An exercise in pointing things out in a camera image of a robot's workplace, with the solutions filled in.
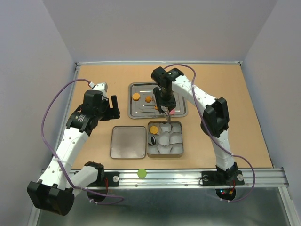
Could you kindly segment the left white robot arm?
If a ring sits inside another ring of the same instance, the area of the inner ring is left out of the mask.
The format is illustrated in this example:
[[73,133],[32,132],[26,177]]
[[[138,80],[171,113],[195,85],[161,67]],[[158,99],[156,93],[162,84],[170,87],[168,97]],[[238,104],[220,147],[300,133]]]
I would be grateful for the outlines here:
[[89,161],[72,177],[69,172],[98,122],[120,118],[116,95],[107,98],[104,90],[87,90],[83,103],[69,117],[63,138],[47,169],[38,181],[31,181],[27,193],[33,205],[61,216],[67,215],[75,197],[85,188],[108,186],[104,166]]

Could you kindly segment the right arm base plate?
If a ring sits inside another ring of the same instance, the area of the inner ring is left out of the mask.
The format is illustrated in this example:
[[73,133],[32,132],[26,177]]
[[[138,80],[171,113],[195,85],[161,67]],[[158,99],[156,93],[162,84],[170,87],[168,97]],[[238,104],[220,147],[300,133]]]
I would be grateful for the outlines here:
[[238,179],[239,174],[242,175],[240,170],[230,177],[217,171],[202,171],[199,183],[203,186],[242,186],[245,182],[244,179]]

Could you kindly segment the black sandwich cookie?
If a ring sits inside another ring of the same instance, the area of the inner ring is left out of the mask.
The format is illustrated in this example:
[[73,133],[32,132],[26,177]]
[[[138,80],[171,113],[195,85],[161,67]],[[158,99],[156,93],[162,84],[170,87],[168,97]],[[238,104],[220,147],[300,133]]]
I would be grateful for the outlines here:
[[156,137],[155,136],[151,136],[150,137],[150,143],[152,144],[152,145],[155,145],[157,142],[156,142]]

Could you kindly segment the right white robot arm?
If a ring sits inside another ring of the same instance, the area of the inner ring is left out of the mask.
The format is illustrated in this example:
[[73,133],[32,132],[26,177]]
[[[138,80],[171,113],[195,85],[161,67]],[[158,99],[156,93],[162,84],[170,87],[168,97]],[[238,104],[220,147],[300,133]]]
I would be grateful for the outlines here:
[[238,170],[228,139],[230,117],[227,101],[223,97],[215,98],[200,89],[176,64],[170,67],[170,71],[158,67],[151,74],[157,84],[153,94],[158,111],[167,119],[171,118],[171,111],[176,107],[174,93],[196,107],[201,118],[201,128],[210,137],[216,157],[216,172],[206,175],[205,178],[211,182],[226,184],[234,178]]

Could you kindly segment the green round cookie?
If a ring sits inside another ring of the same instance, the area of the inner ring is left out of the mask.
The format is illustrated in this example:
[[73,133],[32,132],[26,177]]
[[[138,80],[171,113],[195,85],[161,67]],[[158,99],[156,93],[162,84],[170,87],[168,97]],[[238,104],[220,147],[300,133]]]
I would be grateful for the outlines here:
[[139,178],[145,178],[147,176],[147,171],[145,169],[139,169],[137,175]]

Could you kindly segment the orange waffle cookie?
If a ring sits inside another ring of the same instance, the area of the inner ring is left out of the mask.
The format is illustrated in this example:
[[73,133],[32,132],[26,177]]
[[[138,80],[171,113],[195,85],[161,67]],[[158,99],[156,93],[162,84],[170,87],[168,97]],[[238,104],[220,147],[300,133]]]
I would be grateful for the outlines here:
[[150,129],[149,129],[150,133],[152,134],[157,134],[159,129],[157,126],[151,126]]

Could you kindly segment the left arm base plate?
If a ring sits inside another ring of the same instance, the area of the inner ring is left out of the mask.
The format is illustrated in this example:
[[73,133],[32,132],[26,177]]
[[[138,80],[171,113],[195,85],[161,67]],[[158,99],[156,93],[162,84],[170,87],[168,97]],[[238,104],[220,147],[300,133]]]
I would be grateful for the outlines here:
[[118,171],[105,171],[102,181],[99,183],[100,187],[118,187],[120,180],[120,173]]

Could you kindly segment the metal tongs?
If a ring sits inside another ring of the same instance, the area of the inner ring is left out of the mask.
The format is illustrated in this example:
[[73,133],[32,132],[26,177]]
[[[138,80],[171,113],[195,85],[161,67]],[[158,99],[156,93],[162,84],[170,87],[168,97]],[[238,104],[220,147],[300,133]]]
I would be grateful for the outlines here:
[[165,117],[165,119],[168,122],[170,122],[171,121],[171,113],[170,113],[169,109],[162,106],[161,110],[162,110],[161,114]]

